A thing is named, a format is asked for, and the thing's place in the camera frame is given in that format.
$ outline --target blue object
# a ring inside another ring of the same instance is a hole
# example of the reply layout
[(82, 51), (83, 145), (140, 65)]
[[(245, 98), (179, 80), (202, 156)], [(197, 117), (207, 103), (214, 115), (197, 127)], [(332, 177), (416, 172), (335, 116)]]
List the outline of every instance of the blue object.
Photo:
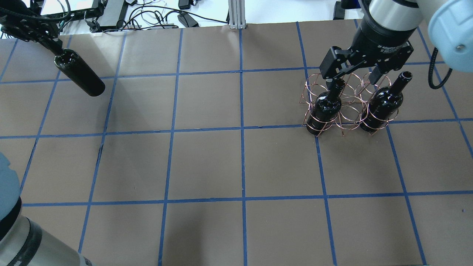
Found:
[(0, 152), (0, 220), (11, 212), (20, 197), (18, 175), (9, 165), (8, 159)]
[(430, 20), (429, 37), (452, 69), (473, 72), (473, 1), (445, 3)]

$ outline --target white floor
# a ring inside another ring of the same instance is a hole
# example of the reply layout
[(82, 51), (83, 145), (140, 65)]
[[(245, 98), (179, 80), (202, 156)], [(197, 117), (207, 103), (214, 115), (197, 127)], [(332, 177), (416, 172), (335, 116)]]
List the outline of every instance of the white floor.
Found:
[[(178, 9), (178, 0), (138, 0), (138, 3), (148, 3), (153, 1), (156, 6), (166, 6), (169, 8)], [(247, 23), (283, 23), (295, 21), (319, 21), (331, 20), (333, 18), (333, 7), (336, 0), (246, 0), (245, 1), (245, 16)], [(133, 9), (137, 5), (128, 8), (126, 20)], [(159, 8), (145, 8), (144, 10), (158, 10), (166, 14), (170, 10)], [(197, 6), (192, 6), (189, 12), (198, 14), (206, 18), (213, 18), (217, 20), (226, 20), (228, 13), (227, 0), (200, 0)], [(156, 22), (145, 14), (145, 19), (150, 22)], [(360, 9), (347, 10), (346, 19), (361, 18), (363, 16)], [(209, 21), (194, 17), (201, 27), (219, 26), (219, 22)], [(149, 26), (141, 18), (137, 21), (144, 27)], [(169, 23), (183, 27), (177, 20), (177, 14), (170, 14), (168, 17)], [(62, 35), (83, 34), (89, 33), (88, 26), (85, 21), (74, 21), (66, 26)]]

